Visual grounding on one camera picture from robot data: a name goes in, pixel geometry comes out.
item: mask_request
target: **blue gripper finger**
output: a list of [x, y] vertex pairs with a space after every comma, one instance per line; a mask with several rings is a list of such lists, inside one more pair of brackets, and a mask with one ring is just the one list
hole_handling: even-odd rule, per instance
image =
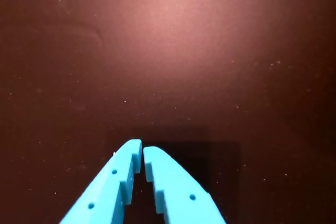
[[211, 195], [171, 156], [151, 146], [143, 149], [143, 157], [156, 212], [166, 224], [225, 224]]
[[114, 153], [61, 224], [122, 224], [132, 199], [134, 173], [140, 172], [140, 139], [127, 141]]

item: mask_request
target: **dark brown surface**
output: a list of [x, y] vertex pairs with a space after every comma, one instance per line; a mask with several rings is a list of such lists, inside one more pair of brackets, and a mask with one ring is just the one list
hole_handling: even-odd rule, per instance
[[[228, 224], [336, 223], [334, 0], [0, 0], [2, 222], [59, 221], [132, 137]], [[124, 223], [163, 223], [135, 177]]]

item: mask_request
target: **blue plastic part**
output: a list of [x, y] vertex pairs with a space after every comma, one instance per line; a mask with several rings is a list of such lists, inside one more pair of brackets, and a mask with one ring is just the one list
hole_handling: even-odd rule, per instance
[[140, 139], [127, 141], [114, 153], [61, 224], [122, 224], [132, 200], [134, 173], [140, 172]]
[[156, 212], [165, 224], [225, 224], [212, 197], [160, 148], [143, 149], [146, 179], [153, 182]]

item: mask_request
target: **screw hole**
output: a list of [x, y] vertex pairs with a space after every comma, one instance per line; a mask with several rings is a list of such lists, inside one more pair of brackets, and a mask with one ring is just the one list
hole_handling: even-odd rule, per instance
[[94, 208], [94, 203], [91, 202], [91, 203], [88, 205], [88, 208], [89, 208], [89, 209]]

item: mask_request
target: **small hole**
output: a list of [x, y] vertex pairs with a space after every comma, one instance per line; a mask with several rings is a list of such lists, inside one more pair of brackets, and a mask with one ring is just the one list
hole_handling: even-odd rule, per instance
[[89, 209], [94, 208], [94, 203], [91, 202], [91, 203], [88, 205], [88, 208], [89, 208]]

